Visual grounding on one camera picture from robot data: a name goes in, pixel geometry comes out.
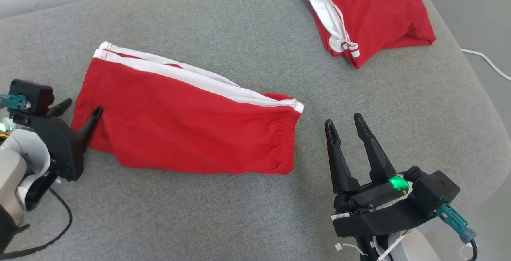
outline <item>red fabric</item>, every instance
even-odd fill
[[[208,174],[288,174],[293,169],[301,114],[290,106],[238,103],[177,79],[94,58],[71,128],[78,130],[97,106],[103,115],[89,146],[114,154],[127,167]]]
[[[331,36],[314,13],[325,48],[332,56],[346,55],[360,68],[378,50],[395,47],[431,45],[436,37],[421,0],[332,0],[343,14],[351,41],[358,43],[360,56],[349,50],[335,52],[328,43]]]

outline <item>robotic arm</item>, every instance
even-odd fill
[[[440,261],[424,236],[413,229],[440,217],[465,244],[472,243],[474,261],[477,234],[449,205],[460,188],[441,171],[427,174],[413,166],[403,176],[396,174],[362,115],[356,113],[354,120],[371,166],[371,182],[365,185],[352,177],[334,123],[330,119],[325,122],[332,187],[337,194],[332,215],[337,236],[356,239],[361,261],[390,260],[387,255],[391,250],[394,261]],[[407,240],[414,241],[399,244],[409,234]],[[378,245],[387,250],[379,250]]]
[[[57,178],[76,181],[83,173],[83,153],[102,108],[73,132],[58,118],[71,99],[50,108],[54,99],[51,87],[18,79],[11,82],[8,95],[0,96],[0,108],[9,111],[0,132],[7,137],[0,140],[0,253],[15,234],[28,228],[21,227],[24,211],[34,210]]]

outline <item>gray fabric surface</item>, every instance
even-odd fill
[[[509,172],[509,137],[424,2],[436,43],[381,51],[361,70],[324,50],[306,0],[91,0],[0,20],[0,92],[11,79],[31,79],[53,86],[57,100],[75,99],[106,40],[305,104],[288,176],[137,170],[88,151],[82,178],[53,186],[73,210],[73,226],[22,260],[356,260],[355,250],[334,247],[341,239],[329,216],[334,194],[323,129],[325,119],[334,121],[353,175],[368,182],[354,112],[365,116],[398,171],[442,170],[461,187],[456,208],[477,206]],[[71,117],[72,110],[64,115]],[[67,215],[47,194],[26,221],[32,227],[9,251],[52,239]]]

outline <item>folded red garment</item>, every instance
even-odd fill
[[[421,0],[309,0],[325,49],[360,68],[378,50],[431,45]]]
[[[121,165],[198,173],[288,174],[303,104],[218,74],[103,43],[95,51],[71,128],[97,106],[89,146]]]

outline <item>teal connector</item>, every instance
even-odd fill
[[[469,224],[463,217],[461,217],[456,210],[454,210],[449,204],[444,204],[438,207],[436,210],[436,216],[438,216],[444,223],[449,225],[456,233],[460,236],[463,243],[468,244],[472,239],[477,236],[477,233],[468,228]]]
[[[27,98],[20,94],[0,94],[0,108],[27,109],[30,103]]]

